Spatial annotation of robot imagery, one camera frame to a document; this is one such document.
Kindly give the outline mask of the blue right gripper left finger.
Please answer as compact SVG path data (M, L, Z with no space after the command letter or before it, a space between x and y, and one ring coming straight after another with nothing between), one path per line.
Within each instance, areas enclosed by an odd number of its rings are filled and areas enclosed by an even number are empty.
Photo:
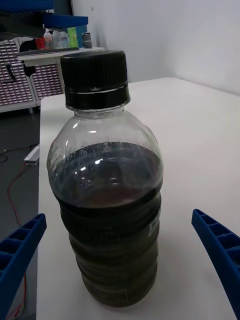
M18 288L47 228L38 214L0 243L0 318L6 319Z

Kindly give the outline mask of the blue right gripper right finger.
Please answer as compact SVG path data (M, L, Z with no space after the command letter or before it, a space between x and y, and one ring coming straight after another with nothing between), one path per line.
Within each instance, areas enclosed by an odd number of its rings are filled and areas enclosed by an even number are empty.
M240 237L194 209L191 224L201 240L237 319L240 318Z

